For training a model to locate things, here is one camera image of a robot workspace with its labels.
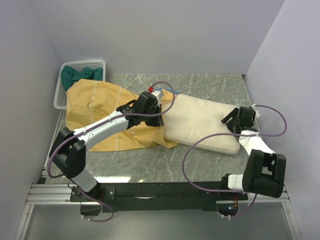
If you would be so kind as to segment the cream white pillow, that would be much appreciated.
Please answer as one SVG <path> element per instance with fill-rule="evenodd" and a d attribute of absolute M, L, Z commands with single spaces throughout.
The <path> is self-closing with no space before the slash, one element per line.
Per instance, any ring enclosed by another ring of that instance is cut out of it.
<path fill-rule="evenodd" d="M 162 115 L 163 137 L 165 140 L 191 146 L 208 135 L 230 133 L 221 120 L 235 108 L 235 105 L 180 93 L 175 97 L 172 108 Z M 228 155 L 236 155 L 240 150 L 236 138 L 229 135 L 210 137 L 195 147 Z"/>

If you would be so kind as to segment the yellow and blue pillowcase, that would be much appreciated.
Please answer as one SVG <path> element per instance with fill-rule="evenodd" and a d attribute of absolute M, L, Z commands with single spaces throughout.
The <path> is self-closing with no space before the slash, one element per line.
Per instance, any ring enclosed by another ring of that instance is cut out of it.
<path fill-rule="evenodd" d="M 81 79 L 67 90 L 66 127 L 79 129 L 99 121 L 119 106 L 136 100 L 138 94 L 104 81 Z M 145 123 L 114 134 L 93 146 L 91 152 L 117 152 L 151 148 L 161 145 L 167 149 L 179 144 L 164 139 L 164 127 L 150 127 Z"/>

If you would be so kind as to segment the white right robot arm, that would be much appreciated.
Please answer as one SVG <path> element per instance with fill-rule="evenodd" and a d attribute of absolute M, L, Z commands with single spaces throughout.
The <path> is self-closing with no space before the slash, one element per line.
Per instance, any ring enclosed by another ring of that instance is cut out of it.
<path fill-rule="evenodd" d="M 243 174 L 227 174 L 227 182 L 219 187 L 222 198 L 230 200 L 237 191 L 272 198 L 282 195 L 287 159 L 270 149 L 254 128 L 259 113 L 255 106 L 236 107 L 221 122 L 237 134 L 238 143 L 248 154 Z"/>

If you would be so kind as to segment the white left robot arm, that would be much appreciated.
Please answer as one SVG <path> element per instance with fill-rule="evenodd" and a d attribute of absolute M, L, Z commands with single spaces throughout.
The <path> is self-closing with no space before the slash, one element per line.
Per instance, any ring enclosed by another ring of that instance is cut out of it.
<path fill-rule="evenodd" d="M 110 115 L 90 125 L 70 130 L 67 127 L 60 130 L 49 154 L 47 174 L 51 174 L 51 165 L 55 164 L 62 175 L 76 184 L 82 195 L 88 201 L 96 200 L 100 195 L 100 183 L 86 170 L 87 152 L 111 137 L 132 127 L 145 123 L 149 127 L 162 127 L 162 115 L 171 110 L 171 103 L 162 108 L 163 92 L 144 91 L 137 99 L 119 106 Z"/>

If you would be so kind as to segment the dark green cloth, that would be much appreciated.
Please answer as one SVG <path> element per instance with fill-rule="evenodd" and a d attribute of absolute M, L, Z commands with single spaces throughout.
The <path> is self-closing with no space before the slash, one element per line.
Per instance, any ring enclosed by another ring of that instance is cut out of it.
<path fill-rule="evenodd" d="M 60 79 L 64 90 L 67 91 L 74 85 L 74 83 L 81 79 L 102 81 L 103 68 L 98 67 L 96 69 L 92 69 L 90 67 L 85 67 L 81 71 L 77 71 L 73 67 L 66 65 L 60 73 Z"/>

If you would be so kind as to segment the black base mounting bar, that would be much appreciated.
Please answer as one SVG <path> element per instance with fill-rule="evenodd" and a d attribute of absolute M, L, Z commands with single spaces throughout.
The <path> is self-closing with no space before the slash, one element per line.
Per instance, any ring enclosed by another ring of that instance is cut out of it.
<path fill-rule="evenodd" d="M 244 201 L 247 194 L 205 192 L 188 182 L 101 183 L 92 198 L 103 201 L 115 212 L 157 210 L 216 211 L 218 201 Z"/>

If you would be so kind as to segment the aluminium frame rail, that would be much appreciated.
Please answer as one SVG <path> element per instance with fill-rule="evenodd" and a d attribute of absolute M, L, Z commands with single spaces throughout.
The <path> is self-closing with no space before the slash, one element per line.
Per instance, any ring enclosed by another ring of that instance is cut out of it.
<path fill-rule="evenodd" d="M 213 198 L 217 203 L 232 203 L 252 201 L 253 193 L 208 192 L 191 186 L 187 182 L 122 182 L 102 183 L 101 192 L 103 200 L 114 203 L 120 198 L 134 200 L 153 200 L 168 197 L 200 197 L 201 199 Z M 73 184 L 33 184 L 27 196 L 27 203 L 31 205 L 58 205 L 66 203 L 85 202 L 78 187 Z"/>

